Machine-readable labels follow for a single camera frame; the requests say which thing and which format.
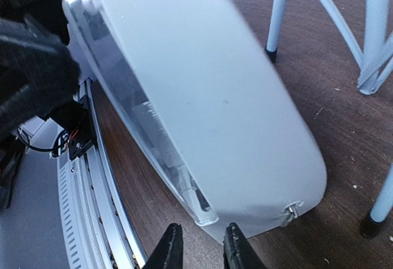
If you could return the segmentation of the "grey metronome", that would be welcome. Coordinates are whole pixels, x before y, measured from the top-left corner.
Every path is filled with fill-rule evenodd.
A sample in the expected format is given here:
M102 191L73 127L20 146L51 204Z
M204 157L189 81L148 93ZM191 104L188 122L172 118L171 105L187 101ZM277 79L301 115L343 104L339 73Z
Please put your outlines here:
M155 171L217 241L323 199L319 147L231 0L63 0L97 80Z

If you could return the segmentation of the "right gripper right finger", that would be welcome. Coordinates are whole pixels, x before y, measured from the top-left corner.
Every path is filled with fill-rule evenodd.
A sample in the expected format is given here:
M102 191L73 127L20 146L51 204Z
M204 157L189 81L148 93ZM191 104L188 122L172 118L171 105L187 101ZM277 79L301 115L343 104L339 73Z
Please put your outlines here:
M225 229L223 244L224 268L267 269L236 223L230 223Z

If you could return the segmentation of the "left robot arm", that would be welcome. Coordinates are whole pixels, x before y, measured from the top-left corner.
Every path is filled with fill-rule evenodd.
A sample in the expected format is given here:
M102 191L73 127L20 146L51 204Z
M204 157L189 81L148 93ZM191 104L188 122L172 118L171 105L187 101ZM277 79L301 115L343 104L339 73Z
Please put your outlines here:
M33 117L67 131L87 116L62 0L1 0L1 138Z

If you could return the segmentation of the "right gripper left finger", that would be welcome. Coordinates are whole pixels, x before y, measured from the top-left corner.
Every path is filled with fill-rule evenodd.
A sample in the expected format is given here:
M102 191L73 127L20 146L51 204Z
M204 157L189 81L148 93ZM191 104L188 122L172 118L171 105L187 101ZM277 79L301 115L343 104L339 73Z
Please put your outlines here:
M182 269L183 256L182 226L172 223L160 238L144 269Z

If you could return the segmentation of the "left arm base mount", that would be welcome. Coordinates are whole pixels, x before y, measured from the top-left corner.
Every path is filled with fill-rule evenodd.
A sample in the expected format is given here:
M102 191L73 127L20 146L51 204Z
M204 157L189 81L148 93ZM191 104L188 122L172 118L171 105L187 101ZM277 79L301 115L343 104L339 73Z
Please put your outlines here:
M69 159L83 156L96 142L96 131L87 95L54 108L49 117L69 134Z

